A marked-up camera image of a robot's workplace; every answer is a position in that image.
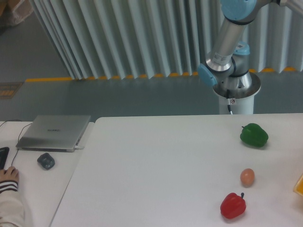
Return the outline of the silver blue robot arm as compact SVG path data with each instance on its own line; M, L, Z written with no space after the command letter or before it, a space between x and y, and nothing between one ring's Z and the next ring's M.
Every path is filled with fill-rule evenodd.
M241 48L237 46L246 25L256 18L263 6L276 3L303 15L301 0L222 0L220 3L224 20L219 35L205 62L197 68L200 79L211 87L228 77L241 77L249 71L247 66L241 70L240 66L236 65L234 56L248 59L249 45L244 44Z

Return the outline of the person's hand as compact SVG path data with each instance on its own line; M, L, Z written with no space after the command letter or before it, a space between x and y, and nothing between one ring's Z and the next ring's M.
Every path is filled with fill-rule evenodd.
M7 170L0 170L0 182L19 182L19 170L10 166Z

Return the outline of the white striped sleeve forearm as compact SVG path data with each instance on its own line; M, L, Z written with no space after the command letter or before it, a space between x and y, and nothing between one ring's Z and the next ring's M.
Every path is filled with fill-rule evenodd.
M25 207L18 192L18 183L13 180L0 182L0 226L26 227Z

